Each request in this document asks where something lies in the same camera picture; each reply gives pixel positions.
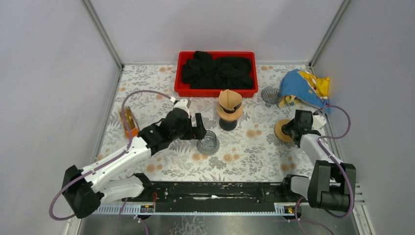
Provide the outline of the wooden ring holder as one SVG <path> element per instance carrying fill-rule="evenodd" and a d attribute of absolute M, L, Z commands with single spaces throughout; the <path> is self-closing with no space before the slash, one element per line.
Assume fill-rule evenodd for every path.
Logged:
<path fill-rule="evenodd" d="M 293 140 L 286 134 L 283 133 L 282 127 L 290 122 L 289 119 L 281 119 L 279 120 L 274 127 L 275 135 L 278 139 L 283 142 L 292 142 Z"/>
<path fill-rule="evenodd" d="M 218 103 L 216 105 L 216 112 L 220 118 L 228 121 L 238 120 L 243 114 L 243 105 L 233 114 L 227 114 L 224 112 L 222 106 Z"/>

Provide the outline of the orange coffee filter box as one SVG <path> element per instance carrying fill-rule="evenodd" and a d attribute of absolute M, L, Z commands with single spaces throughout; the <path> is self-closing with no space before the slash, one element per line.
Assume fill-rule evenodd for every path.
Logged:
<path fill-rule="evenodd" d="M 139 133 L 139 127 L 131 111 L 131 108 L 129 106 L 126 106 L 124 108 L 124 113 L 122 112 L 121 108 L 119 108 L 118 113 L 119 120 L 122 124 L 125 133 L 125 137 L 129 138 L 130 135 L 132 135 L 132 137 L 137 136 Z"/>

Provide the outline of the dark red glass carafe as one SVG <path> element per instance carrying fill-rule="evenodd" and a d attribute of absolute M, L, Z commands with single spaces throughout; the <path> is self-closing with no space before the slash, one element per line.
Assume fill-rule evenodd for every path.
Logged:
<path fill-rule="evenodd" d="M 237 126 L 237 120 L 232 120 L 232 121 L 228 121 L 228 120 L 224 120 L 222 118 L 219 119 L 219 126 L 221 129 L 225 130 L 225 131 L 231 131 L 234 130 Z"/>

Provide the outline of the clear glass carafe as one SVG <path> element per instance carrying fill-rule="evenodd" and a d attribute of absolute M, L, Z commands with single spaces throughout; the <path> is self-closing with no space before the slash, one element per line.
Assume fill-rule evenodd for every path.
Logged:
<path fill-rule="evenodd" d="M 203 139 L 196 143 L 197 151 L 203 155 L 214 155 L 220 148 L 220 142 L 213 131 L 207 130 Z"/>

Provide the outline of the single brown paper filter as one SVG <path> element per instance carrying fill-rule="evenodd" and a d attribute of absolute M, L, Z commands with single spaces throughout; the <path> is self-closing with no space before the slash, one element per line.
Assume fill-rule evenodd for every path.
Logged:
<path fill-rule="evenodd" d="M 242 103 L 242 95 L 232 91 L 232 90 L 224 90 L 221 91 L 219 94 L 219 104 L 225 108 L 233 108 L 237 104 Z"/>

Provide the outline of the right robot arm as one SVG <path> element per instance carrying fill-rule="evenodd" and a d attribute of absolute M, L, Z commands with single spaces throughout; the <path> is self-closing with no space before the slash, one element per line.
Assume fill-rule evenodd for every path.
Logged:
<path fill-rule="evenodd" d="M 274 127 L 283 142 L 292 142 L 314 165 L 311 177 L 288 174 L 282 181 L 281 197 L 288 202 L 303 196 L 310 207 L 323 209 L 332 216 L 344 217 L 354 208 L 356 168 L 337 158 L 324 144 L 319 132 L 327 123 L 318 112 L 296 110 L 293 119 L 281 119 Z"/>

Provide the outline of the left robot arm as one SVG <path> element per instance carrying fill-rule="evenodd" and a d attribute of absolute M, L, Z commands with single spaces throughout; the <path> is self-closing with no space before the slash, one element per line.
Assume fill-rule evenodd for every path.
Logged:
<path fill-rule="evenodd" d="M 181 108 L 174 108 L 165 118 L 153 123 L 132 137 L 131 142 L 107 158 L 78 169 L 75 165 L 66 169 L 62 195 L 74 216 L 85 218 L 102 203 L 121 198 L 146 201 L 152 189 L 138 177 L 115 180 L 115 176 L 132 164 L 147 159 L 167 149 L 175 140 L 201 140 L 207 131 L 201 113 L 195 114 L 196 126 Z"/>

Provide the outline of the grey glass dripper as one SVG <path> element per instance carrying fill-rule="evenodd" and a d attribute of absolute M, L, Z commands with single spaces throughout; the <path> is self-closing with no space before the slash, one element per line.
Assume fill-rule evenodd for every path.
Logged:
<path fill-rule="evenodd" d="M 280 91 L 276 87 L 265 87 L 264 89 L 262 89 L 260 96 L 262 100 L 265 102 L 265 106 L 271 107 L 272 105 L 276 105 L 279 103 Z"/>

